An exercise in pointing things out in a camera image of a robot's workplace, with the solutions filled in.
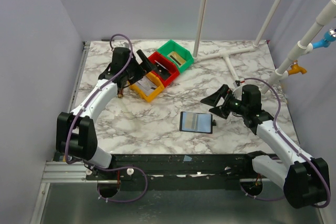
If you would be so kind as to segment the white silver patterned card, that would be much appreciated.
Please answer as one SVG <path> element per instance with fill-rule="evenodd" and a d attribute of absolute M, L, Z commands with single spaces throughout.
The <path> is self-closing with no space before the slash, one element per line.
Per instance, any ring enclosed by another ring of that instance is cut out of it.
<path fill-rule="evenodd" d="M 146 96 L 149 96 L 157 88 L 157 86 L 147 77 L 143 77 L 135 84 Z"/>

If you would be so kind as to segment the gold credit card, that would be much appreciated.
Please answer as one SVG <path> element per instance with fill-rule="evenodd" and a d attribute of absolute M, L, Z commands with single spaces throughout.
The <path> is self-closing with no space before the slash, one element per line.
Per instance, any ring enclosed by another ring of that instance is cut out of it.
<path fill-rule="evenodd" d="M 186 63 L 186 60 L 184 58 L 182 58 L 177 52 L 172 51 L 169 54 L 169 58 L 175 62 L 178 66 L 182 66 Z"/>

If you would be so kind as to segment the black leather card holder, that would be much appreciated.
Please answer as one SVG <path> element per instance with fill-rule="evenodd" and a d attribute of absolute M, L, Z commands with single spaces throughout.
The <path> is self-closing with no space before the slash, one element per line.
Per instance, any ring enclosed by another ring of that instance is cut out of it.
<path fill-rule="evenodd" d="M 217 125 L 213 115 L 209 113 L 194 113 L 183 111 L 180 113 L 179 130 L 182 132 L 212 134 Z"/>

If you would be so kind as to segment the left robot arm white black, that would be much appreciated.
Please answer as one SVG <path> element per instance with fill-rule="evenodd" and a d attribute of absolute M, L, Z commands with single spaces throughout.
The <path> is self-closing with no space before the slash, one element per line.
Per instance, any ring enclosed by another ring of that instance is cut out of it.
<path fill-rule="evenodd" d="M 98 166 L 98 173 L 104 179 L 112 179 L 116 166 L 112 163 L 112 154 L 98 146 L 94 124 L 106 105 L 127 84 L 136 83 L 155 68 L 142 50 L 114 48 L 111 62 L 98 76 L 90 94 L 71 112 L 58 115 L 56 150 Z"/>

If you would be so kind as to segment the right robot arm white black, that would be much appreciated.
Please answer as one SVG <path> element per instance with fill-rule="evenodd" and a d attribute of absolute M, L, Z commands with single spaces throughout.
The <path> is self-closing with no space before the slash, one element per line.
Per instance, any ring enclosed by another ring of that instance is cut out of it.
<path fill-rule="evenodd" d="M 256 85 L 242 87 L 241 98 L 234 96 L 228 85 L 222 85 L 201 103 L 209 105 L 210 113 L 226 119 L 231 113 L 240 115 L 244 124 L 262 139 L 280 159 L 255 152 L 241 165 L 249 178 L 261 174 L 283 189 L 284 197 L 294 208 L 324 208 L 331 200 L 329 168 L 323 158 L 314 158 L 301 149 L 278 126 L 276 118 L 262 109 L 261 92 Z"/>

